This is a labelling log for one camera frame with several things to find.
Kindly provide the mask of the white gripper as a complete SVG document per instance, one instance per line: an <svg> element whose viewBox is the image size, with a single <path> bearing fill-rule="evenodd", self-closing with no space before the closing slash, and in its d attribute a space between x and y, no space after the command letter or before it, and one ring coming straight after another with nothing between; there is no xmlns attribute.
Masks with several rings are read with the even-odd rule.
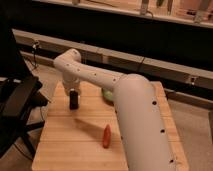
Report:
<svg viewBox="0 0 213 171"><path fill-rule="evenodd" d="M71 90L80 92L80 80L77 77L73 75L63 74L62 78L62 84L66 94L68 94Z"/></svg>

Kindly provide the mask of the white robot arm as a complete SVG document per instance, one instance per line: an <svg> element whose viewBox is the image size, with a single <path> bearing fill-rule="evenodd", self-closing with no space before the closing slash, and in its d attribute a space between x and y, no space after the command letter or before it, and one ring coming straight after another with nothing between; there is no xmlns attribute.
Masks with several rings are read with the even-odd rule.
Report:
<svg viewBox="0 0 213 171"><path fill-rule="evenodd" d="M156 90L147 78L83 64L76 49L56 57L54 66L63 75L65 90L77 88L81 79L113 93L129 171L177 171Z"/></svg>

